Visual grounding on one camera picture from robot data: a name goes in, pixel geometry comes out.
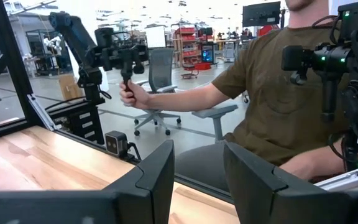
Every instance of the black metal frame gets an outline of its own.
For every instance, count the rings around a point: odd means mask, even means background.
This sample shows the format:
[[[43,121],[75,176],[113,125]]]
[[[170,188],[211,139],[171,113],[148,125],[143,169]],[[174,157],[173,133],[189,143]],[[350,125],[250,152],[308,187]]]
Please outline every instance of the black metal frame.
[[[27,72],[22,61],[21,53],[19,47],[17,46],[12,26],[10,25],[9,18],[2,0],[0,0],[0,49],[2,53],[0,57],[0,71],[1,69],[3,70],[6,66],[8,67],[9,73],[11,74],[12,82],[17,93],[17,97],[19,98],[20,104],[24,112],[24,118],[0,125],[0,137],[12,134],[17,131],[21,131],[31,126],[44,127],[43,122],[31,106],[29,100],[27,99],[27,95],[33,94],[32,87],[30,84],[30,80],[27,76]],[[90,102],[79,102],[69,106],[62,106],[61,108],[50,110],[48,111],[48,113],[52,118],[56,118],[59,116],[67,116],[74,111],[78,111],[89,106],[96,105]],[[89,140],[83,139],[81,137],[75,136],[74,134],[70,134],[61,130],[56,130],[55,132],[57,134],[65,136],[66,138],[80,142],[88,147],[108,154],[106,148],[100,144],[95,144]],[[134,165],[136,165],[138,162],[138,160],[131,161],[131,163]],[[225,202],[233,203],[231,196],[227,192],[223,192],[219,189],[214,189],[208,185],[199,183],[195,180],[191,180],[187,177],[180,175],[175,175],[175,181],[185,186],[199,190],[200,192],[203,192],[210,196],[219,198]]]

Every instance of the floor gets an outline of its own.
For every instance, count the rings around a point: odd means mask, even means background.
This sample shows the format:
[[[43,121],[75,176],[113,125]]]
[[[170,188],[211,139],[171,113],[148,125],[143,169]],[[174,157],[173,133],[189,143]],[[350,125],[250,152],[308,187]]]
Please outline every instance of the floor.
[[[218,76],[230,63],[220,63],[213,66],[211,70],[200,72],[197,79],[183,80],[180,74],[184,71],[181,68],[174,68],[173,84],[179,90],[189,90],[208,84],[214,77]],[[146,80],[148,70],[144,74],[134,75],[133,81]],[[171,130],[171,135],[166,136],[165,130],[153,123],[146,124],[139,129],[140,136],[134,136],[134,117],[144,112],[135,108],[125,107],[119,99],[119,82],[122,80],[119,71],[108,72],[109,91],[112,95],[111,100],[99,106],[100,120],[104,133],[110,131],[120,131],[126,133],[131,142],[135,142],[139,148],[140,155],[145,158],[156,147],[166,139],[173,139],[175,142],[175,152],[181,153],[189,149],[205,146],[214,143],[214,128],[212,119],[201,119],[191,113],[177,113],[181,116],[181,125],[177,125],[176,119],[166,118],[165,122]],[[37,77],[30,78],[32,89],[42,106],[49,106],[63,100],[62,93],[58,84],[58,77]],[[10,118],[22,118],[23,112],[17,99],[12,80],[8,75],[0,77],[0,121]],[[223,133],[232,131],[245,116],[247,105],[241,97],[229,100],[226,103],[237,104],[239,109],[225,115],[222,118]]]

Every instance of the wooden tabletop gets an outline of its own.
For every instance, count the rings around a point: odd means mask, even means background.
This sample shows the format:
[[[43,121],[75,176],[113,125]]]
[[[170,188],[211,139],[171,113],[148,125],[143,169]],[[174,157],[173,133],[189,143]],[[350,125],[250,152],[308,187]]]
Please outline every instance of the wooden tabletop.
[[[40,127],[0,138],[0,190],[102,189],[132,168]],[[239,220],[233,205],[175,183],[169,223],[230,224]]]

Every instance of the man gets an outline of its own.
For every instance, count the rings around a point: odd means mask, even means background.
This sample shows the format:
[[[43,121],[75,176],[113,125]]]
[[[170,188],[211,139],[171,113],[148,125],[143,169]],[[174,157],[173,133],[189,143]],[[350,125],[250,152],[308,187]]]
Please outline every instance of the man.
[[[326,144],[330,134],[348,128],[340,107],[334,122],[322,122],[319,76],[309,70],[307,83],[296,86],[290,83],[291,72],[281,70],[284,46],[314,49],[320,42],[329,42],[329,29],[311,28],[315,21],[329,14],[328,0],[286,0],[286,3],[290,10],[288,27],[252,41],[234,64],[211,84],[182,93],[149,95],[140,86],[130,83],[133,93],[122,90],[122,101],[140,109],[197,111],[247,90],[250,105],[246,119],[225,136],[227,141],[241,145],[301,179],[343,172],[343,161]],[[347,83],[344,77],[339,89]],[[335,147],[340,151],[340,141]],[[177,156],[176,164],[179,174],[228,190],[223,143],[186,151]]]

